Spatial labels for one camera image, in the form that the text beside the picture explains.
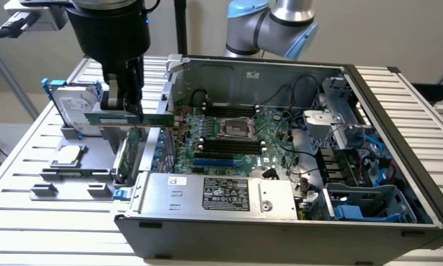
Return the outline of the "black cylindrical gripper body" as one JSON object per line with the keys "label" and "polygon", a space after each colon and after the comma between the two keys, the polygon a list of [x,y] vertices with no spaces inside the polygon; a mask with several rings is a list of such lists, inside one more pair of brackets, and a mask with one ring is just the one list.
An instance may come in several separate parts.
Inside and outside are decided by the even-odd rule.
{"label": "black cylindrical gripper body", "polygon": [[66,7],[79,48],[102,66],[103,79],[127,79],[150,46],[143,1],[71,1]]}

